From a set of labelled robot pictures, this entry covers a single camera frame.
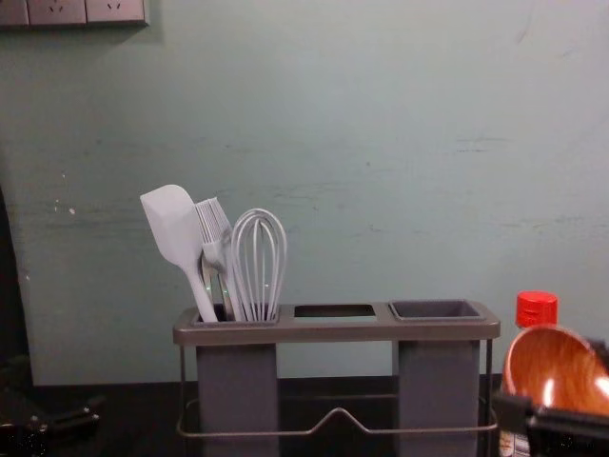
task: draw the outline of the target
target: wall socket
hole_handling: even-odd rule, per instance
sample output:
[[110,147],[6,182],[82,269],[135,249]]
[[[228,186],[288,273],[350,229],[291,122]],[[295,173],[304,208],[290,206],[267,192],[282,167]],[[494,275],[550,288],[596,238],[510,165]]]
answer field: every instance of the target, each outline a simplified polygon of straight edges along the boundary
[[26,0],[0,0],[0,27],[18,27],[28,24]]
[[87,23],[85,0],[28,0],[28,8],[33,26]]
[[89,23],[146,23],[144,0],[86,0]]

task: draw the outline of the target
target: spatula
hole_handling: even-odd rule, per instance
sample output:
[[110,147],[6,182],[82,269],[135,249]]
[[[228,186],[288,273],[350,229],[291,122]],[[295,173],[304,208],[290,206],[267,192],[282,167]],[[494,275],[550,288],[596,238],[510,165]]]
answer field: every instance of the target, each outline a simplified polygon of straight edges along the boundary
[[161,254],[187,276],[201,318],[218,322],[199,273],[203,236],[192,199],[184,189],[170,184],[140,200]]

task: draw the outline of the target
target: painted wall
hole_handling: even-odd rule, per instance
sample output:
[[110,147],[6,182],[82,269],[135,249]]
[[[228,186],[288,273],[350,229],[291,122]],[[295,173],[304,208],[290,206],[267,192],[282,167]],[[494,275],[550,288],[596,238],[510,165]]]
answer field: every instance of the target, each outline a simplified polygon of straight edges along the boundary
[[[0,34],[0,178],[37,384],[177,378],[193,305],[139,195],[289,230],[284,301],[519,289],[609,322],[609,1],[153,2],[147,30]],[[386,345],[282,347],[283,376],[386,374]]]

